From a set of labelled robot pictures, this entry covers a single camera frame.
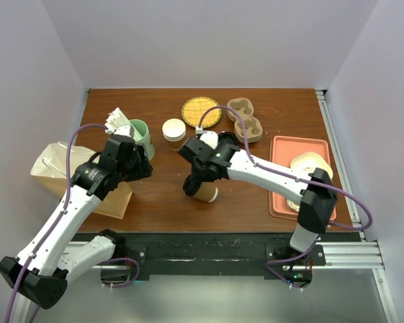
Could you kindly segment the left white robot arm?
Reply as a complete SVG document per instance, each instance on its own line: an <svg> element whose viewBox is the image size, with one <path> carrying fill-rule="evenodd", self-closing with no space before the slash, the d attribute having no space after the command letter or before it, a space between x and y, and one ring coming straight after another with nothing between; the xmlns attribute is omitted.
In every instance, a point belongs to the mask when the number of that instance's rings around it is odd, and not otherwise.
<svg viewBox="0 0 404 323"><path fill-rule="evenodd" d="M77 252L64 255L76 231L121 182L152 175L145 148L126 136L108 138L104 150L78 166L62 201L35 238L0 261L7 284L43 309L53 307L70 282L97 264L125 259L125 239L105 229Z"/></svg>

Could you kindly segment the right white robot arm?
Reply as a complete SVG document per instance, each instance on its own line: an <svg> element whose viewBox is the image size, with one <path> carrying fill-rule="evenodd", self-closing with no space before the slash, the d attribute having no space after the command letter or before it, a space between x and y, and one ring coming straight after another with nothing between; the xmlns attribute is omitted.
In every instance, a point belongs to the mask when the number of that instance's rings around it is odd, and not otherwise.
<svg viewBox="0 0 404 323"><path fill-rule="evenodd" d="M300 206L287 258L302 264L310 257L310 247L326 232L337 195L326 171L298 172L249 154L229 143L212 148L201 138L191 137L178 151L191 164L191 179L214 182L220 179L254 184L284 196Z"/></svg>

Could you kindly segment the black coffee cup lid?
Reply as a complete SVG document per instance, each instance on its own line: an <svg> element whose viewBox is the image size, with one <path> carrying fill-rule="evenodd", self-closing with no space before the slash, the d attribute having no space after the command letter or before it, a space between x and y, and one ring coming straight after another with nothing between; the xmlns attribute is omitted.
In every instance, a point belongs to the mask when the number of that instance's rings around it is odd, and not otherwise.
<svg viewBox="0 0 404 323"><path fill-rule="evenodd" d="M191 175L188 175L184 180L182 190L187 196L195 196L201 187L201 182L193 180Z"/></svg>

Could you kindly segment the brown paper coffee cup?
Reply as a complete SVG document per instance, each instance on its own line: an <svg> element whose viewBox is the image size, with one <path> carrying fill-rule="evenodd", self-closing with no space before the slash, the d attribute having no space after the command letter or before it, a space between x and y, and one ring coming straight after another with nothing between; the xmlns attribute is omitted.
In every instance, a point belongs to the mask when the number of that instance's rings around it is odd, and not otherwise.
<svg viewBox="0 0 404 323"><path fill-rule="evenodd" d="M200 183L196 193L193 195L194 199L203 201L205 203L212 203L217 198L219 190L212 182Z"/></svg>

